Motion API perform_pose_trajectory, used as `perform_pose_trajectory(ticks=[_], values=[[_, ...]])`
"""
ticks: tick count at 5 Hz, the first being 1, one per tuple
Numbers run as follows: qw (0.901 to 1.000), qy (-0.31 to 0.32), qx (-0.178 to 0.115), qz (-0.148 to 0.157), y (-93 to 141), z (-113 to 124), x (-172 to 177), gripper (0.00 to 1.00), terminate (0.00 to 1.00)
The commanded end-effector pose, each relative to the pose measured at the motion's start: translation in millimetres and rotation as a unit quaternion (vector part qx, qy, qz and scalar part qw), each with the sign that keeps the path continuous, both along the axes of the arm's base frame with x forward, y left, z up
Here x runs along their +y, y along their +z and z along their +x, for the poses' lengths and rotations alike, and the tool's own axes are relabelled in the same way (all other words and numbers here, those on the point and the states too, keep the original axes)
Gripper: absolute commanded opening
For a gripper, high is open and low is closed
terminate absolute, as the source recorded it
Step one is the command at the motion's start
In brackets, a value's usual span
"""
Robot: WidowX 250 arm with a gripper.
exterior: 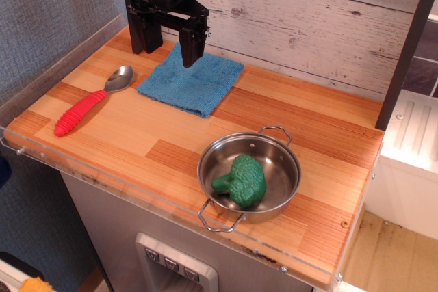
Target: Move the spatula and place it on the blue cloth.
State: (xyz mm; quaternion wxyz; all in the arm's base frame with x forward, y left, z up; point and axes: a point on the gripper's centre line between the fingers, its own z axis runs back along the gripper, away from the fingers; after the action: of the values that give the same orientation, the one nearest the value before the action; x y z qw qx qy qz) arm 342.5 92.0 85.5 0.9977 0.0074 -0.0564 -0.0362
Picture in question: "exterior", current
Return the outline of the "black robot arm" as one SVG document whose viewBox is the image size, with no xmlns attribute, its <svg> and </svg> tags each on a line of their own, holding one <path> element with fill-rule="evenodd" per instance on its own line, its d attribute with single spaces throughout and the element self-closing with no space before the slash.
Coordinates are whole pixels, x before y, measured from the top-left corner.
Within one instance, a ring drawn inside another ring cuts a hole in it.
<svg viewBox="0 0 438 292">
<path fill-rule="evenodd" d="M 150 54 L 161 47 L 162 27 L 166 27 L 179 34 L 184 67 L 203 56 L 209 10 L 197 0 L 125 0 L 125 5 L 135 54 Z"/>
</svg>

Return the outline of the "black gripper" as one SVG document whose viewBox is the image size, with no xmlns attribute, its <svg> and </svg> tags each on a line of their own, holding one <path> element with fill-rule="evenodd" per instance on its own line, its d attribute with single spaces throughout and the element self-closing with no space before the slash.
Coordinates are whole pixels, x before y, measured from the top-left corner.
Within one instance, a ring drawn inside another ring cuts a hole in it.
<svg viewBox="0 0 438 292">
<path fill-rule="evenodd" d="M 133 53 L 152 53 L 163 45 L 161 26 L 164 26 L 179 32 L 185 68 L 203 56 L 209 10 L 197 0 L 147 0 L 144 5 L 137 2 L 130 12 L 128 23 Z"/>
</svg>

